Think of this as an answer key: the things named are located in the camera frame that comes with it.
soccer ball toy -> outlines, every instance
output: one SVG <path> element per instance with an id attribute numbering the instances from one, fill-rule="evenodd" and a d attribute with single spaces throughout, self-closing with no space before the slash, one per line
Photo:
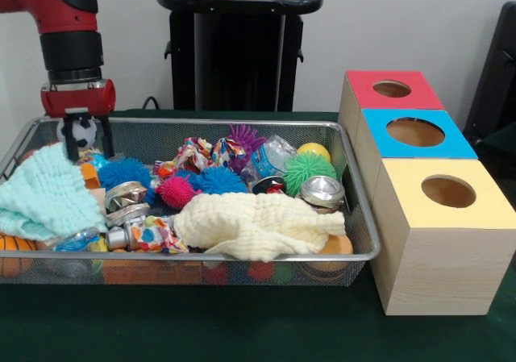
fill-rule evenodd
<path id="1" fill-rule="evenodd" d="M 77 141 L 79 150 L 87 150 L 94 145 L 97 126 L 91 119 L 73 120 L 72 135 Z M 65 122 L 63 119 L 57 124 L 57 139 L 65 142 Z"/>

wire mesh basket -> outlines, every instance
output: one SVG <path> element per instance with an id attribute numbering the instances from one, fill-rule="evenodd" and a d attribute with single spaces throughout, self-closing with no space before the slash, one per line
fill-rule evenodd
<path id="1" fill-rule="evenodd" d="M 117 154 L 152 165 L 172 159 L 187 137 L 216 141 L 229 135 L 230 124 L 245 123 L 259 135 L 277 134 L 295 148 L 315 142 L 325 146 L 346 190 L 345 229 L 351 255 L 284 255 L 273 262 L 247 262 L 205 253 L 167 255 L 130 252 L 0 251 L 0 283 L 129 285 L 350 285 L 366 261 L 380 251 L 380 241 L 365 197 L 347 134 L 336 123 L 222 121 L 192 119 L 111 119 Z M 26 152 L 56 141 L 55 119 L 29 123 L 0 163 L 6 181 Z M 99 127 L 96 145 L 101 146 Z M 153 215 L 171 214 L 157 202 Z"/>

red robot arm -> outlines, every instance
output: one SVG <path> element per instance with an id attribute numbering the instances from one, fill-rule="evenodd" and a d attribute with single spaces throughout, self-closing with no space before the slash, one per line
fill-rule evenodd
<path id="1" fill-rule="evenodd" d="M 98 117 L 105 127 L 105 153 L 113 155 L 107 115 L 114 109 L 111 80 L 102 79 L 102 40 L 97 32 L 97 0 L 0 0 L 0 13 L 27 11 L 40 33 L 49 83 L 41 90 L 47 115 L 64 118 L 71 159 L 72 121 L 79 114 Z"/>

wooden box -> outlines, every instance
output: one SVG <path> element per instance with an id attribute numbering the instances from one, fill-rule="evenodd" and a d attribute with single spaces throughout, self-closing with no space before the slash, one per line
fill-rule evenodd
<path id="1" fill-rule="evenodd" d="M 363 109 L 443 110 L 421 72 L 348 70 L 344 76 L 339 123 L 355 146 Z"/>
<path id="2" fill-rule="evenodd" d="M 383 159 L 372 208 L 387 315 L 488 312 L 516 249 L 516 213 L 478 160 Z"/>
<path id="3" fill-rule="evenodd" d="M 381 158 L 476 159 L 444 110 L 363 110 L 362 114 L 354 150 L 370 202 Z"/>

white wall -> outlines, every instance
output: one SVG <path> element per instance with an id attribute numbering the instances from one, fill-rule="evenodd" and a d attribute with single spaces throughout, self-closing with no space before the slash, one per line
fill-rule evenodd
<path id="1" fill-rule="evenodd" d="M 337 110 L 345 69 L 422 70 L 451 116 L 468 114 L 501 5 L 508 0 L 324 0 L 305 16 L 295 110 Z M 171 107 L 169 12 L 156 0 L 98 0 L 105 77 L 119 109 L 150 94 Z M 43 57 L 27 14 L 0 15 L 0 152 L 42 113 Z"/>

